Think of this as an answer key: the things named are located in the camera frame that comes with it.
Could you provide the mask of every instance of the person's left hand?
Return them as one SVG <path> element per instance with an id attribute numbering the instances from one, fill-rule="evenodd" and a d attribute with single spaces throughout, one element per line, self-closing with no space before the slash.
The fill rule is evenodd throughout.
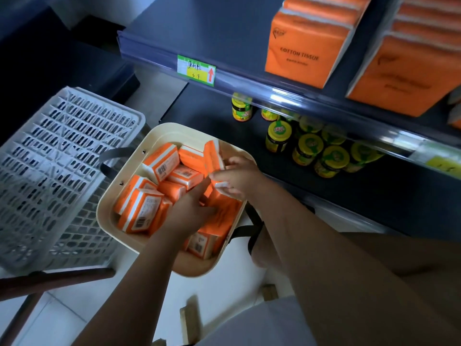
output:
<path id="1" fill-rule="evenodd" d="M 186 239 L 216 214 L 216 208 L 201 206 L 199 203 L 210 182 L 210 178 L 207 177 L 181 197 L 168 212 L 161 229 Z"/>

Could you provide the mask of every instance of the red arrow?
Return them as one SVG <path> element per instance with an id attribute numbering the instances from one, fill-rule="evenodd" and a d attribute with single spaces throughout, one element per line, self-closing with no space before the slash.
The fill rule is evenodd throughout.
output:
<path id="1" fill-rule="evenodd" d="M 210 68 L 210 71 L 208 72 L 208 81 L 211 82 L 211 79 L 213 78 L 213 68 Z"/>

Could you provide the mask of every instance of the forearm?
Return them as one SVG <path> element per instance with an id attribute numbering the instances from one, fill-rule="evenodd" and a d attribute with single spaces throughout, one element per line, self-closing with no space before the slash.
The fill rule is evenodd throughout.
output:
<path id="1" fill-rule="evenodd" d="M 455 342 L 454 328 L 405 283 L 288 192 L 265 182 L 265 196 L 257 191 L 250 202 L 266 223 L 320 346 Z"/>
<path id="2" fill-rule="evenodd" d="M 160 228 L 73 346 L 150 345 L 183 242 Z"/>

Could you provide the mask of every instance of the barcode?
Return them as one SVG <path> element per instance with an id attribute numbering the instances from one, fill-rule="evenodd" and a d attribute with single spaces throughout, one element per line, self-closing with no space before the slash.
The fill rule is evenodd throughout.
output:
<path id="1" fill-rule="evenodd" d="M 160 166 L 160 167 L 157 169 L 157 173 L 158 173 L 158 174 L 164 173 L 165 170 L 166 170 L 166 164 L 163 164 L 162 166 Z"/>
<path id="2" fill-rule="evenodd" d="M 144 222 L 146 222 L 146 218 L 145 217 L 140 217 L 139 219 L 136 220 L 135 227 L 139 228 L 139 227 L 144 226 Z"/>
<path id="3" fill-rule="evenodd" d="M 203 247 L 202 247 L 200 244 L 198 244 L 198 243 L 196 243 L 195 246 L 194 246 L 194 249 L 195 249 L 197 252 L 199 252 L 199 253 L 201 253 L 202 248 L 203 248 Z"/>

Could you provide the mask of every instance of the price tag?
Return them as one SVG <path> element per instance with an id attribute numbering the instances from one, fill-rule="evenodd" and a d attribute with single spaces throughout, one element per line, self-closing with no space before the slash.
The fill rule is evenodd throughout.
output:
<path id="1" fill-rule="evenodd" d="M 442 158 L 441 156 L 435 156 L 431 160 L 426 162 L 426 165 L 441 170 L 444 173 L 448 173 L 453 177 L 461 179 L 461 165 L 455 161 Z"/>
<path id="2" fill-rule="evenodd" d="M 214 78 L 216 76 L 216 67 L 214 65 L 178 55 L 177 72 L 188 79 L 214 86 Z"/>

